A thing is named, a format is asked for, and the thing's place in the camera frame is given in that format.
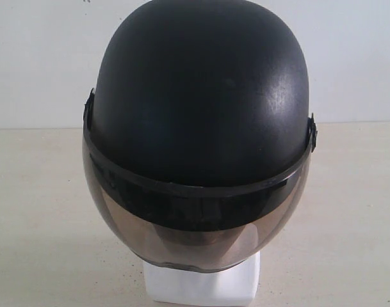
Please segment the black helmet with visor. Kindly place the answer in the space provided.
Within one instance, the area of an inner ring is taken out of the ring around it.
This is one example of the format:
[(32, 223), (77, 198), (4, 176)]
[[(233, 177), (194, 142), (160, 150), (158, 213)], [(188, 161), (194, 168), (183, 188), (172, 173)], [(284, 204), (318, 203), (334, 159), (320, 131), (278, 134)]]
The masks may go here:
[(316, 144), (293, 32), (250, 1), (149, 1), (121, 23), (83, 116), (88, 188), (137, 256), (201, 273), (282, 229)]

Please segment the white mannequin head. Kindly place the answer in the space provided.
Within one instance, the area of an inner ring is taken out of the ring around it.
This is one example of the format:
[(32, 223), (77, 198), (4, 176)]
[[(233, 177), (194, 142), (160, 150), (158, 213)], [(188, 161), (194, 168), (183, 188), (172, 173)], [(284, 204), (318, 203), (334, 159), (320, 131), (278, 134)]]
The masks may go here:
[(166, 303), (248, 306), (259, 281), (258, 245), (253, 223), (217, 232), (154, 226), (141, 256), (147, 294)]

